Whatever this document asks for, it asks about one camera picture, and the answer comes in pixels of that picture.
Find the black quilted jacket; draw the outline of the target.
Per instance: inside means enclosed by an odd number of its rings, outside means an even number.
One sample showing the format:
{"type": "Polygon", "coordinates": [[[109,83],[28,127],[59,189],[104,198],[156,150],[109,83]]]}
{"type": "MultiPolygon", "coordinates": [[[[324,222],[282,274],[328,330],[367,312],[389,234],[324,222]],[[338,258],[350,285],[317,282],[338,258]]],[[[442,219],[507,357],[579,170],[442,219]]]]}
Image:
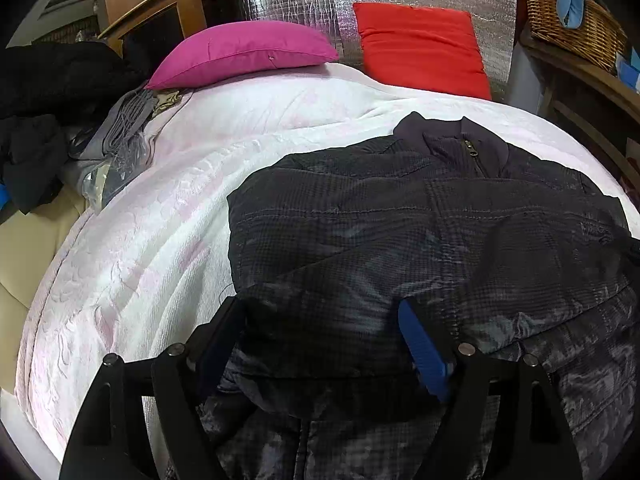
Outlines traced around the black quilted jacket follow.
{"type": "Polygon", "coordinates": [[[297,153],[228,198],[252,306],[200,411],[205,474],[231,479],[600,479],[639,426],[639,243],[617,198],[471,122],[297,153]],[[398,326],[442,359],[536,360],[510,419],[441,448],[444,404],[398,326]]]}

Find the white bed blanket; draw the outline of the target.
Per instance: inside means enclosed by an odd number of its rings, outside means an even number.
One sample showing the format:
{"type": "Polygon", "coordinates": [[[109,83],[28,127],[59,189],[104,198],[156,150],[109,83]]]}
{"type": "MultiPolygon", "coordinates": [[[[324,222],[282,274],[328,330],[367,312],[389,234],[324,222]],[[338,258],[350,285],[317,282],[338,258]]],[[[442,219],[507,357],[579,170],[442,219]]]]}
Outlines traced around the white bed blanket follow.
{"type": "Polygon", "coordinates": [[[385,136],[412,112],[469,118],[543,160],[585,174],[639,214],[583,146],[551,122],[495,102],[380,84],[332,63],[251,74],[188,93],[146,126],[152,165],[70,229],[24,325],[14,394],[60,460],[107,353],[130,361],[183,341],[232,293],[228,195],[291,153],[385,136]]]}

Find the cream leather sofa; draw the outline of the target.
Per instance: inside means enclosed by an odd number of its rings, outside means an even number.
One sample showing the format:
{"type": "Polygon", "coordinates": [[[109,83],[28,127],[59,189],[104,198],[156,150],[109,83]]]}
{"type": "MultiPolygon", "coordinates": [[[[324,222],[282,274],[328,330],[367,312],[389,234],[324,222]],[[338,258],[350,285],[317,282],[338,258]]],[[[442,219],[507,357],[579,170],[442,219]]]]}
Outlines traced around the cream leather sofa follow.
{"type": "Polygon", "coordinates": [[[1,209],[1,389],[14,391],[18,350],[27,313],[49,264],[86,200],[64,186],[51,203],[29,214],[7,203],[1,209]]]}

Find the blue jacket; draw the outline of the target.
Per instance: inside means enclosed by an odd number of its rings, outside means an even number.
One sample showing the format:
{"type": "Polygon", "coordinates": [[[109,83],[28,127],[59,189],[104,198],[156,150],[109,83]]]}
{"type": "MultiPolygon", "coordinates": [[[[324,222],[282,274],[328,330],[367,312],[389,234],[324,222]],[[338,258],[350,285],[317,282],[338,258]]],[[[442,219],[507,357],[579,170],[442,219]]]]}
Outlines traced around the blue jacket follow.
{"type": "Polygon", "coordinates": [[[8,189],[4,184],[0,184],[0,209],[6,206],[11,201],[11,196],[8,189]]]}

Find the grey folded garment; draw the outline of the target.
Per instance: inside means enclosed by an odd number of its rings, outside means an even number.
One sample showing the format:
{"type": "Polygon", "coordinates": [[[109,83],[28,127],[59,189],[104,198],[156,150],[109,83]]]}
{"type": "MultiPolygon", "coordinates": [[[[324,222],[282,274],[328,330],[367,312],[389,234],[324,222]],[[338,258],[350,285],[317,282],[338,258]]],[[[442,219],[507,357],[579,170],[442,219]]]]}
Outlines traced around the grey folded garment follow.
{"type": "Polygon", "coordinates": [[[99,127],[68,135],[63,182],[99,212],[151,166],[155,141],[191,95],[139,87],[125,93],[99,127]]]}

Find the wooden side table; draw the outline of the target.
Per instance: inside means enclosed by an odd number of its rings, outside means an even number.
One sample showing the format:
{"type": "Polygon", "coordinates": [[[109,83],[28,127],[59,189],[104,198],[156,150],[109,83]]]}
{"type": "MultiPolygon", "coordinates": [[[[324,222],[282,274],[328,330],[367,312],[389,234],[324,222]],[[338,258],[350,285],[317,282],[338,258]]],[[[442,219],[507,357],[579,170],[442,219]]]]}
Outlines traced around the wooden side table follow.
{"type": "Polygon", "coordinates": [[[638,204],[638,94],[600,67],[535,38],[528,27],[518,45],[541,83],[537,114],[588,148],[638,204]]]}

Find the pile of black coats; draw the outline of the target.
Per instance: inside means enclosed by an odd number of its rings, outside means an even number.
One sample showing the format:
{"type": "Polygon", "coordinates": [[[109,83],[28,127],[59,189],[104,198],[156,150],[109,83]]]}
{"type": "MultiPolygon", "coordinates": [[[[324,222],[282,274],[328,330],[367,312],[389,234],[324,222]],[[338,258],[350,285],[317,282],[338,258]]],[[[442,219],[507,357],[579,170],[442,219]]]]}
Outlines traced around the pile of black coats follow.
{"type": "Polygon", "coordinates": [[[72,131],[98,128],[140,70],[102,42],[40,42],[1,52],[1,184],[28,214],[62,188],[72,131]]]}

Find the blue white tissue pack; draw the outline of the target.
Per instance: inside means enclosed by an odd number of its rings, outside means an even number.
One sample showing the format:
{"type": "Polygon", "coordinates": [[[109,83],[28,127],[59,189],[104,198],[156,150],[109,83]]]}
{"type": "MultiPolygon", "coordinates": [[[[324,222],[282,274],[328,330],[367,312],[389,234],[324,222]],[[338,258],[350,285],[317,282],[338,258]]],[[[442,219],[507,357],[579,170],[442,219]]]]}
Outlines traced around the blue white tissue pack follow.
{"type": "Polygon", "coordinates": [[[620,53],[616,54],[615,69],[617,78],[629,89],[640,92],[639,70],[630,64],[620,53]]]}

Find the red cushion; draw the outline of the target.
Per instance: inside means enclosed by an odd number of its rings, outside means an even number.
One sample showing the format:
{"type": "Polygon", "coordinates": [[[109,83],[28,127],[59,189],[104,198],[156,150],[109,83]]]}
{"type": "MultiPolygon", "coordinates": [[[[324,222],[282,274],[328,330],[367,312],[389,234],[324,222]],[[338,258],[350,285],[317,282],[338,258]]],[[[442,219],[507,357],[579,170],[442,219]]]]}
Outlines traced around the red cushion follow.
{"type": "Polygon", "coordinates": [[[363,71],[381,84],[490,100],[469,12],[356,2],[363,71]]]}

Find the wicker basket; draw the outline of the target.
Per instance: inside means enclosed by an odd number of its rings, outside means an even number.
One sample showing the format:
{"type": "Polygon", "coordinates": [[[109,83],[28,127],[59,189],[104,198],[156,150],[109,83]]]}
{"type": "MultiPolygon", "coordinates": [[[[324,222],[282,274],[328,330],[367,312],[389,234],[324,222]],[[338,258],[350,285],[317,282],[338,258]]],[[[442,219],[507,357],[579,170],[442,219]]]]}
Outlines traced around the wicker basket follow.
{"type": "Polygon", "coordinates": [[[526,0],[530,33],[576,54],[609,73],[616,71],[616,62],[630,49],[622,26],[607,10],[593,0],[584,0],[582,21],[570,27],[570,18],[560,18],[558,0],[526,0]]]}

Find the magenta pillow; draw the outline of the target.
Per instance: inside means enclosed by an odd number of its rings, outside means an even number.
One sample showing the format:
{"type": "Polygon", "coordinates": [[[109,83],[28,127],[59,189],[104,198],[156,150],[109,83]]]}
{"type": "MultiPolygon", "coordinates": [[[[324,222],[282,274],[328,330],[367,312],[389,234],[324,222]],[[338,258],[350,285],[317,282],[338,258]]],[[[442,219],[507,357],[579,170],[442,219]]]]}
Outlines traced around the magenta pillow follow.
{"type": "Polygon", "coordinates": [[[146,88],[202,88],[265,70],[318,66],[337,60],[337,50],[317,29],[281,21],[227,23],[180,42],[157,67],[146,88]]]}

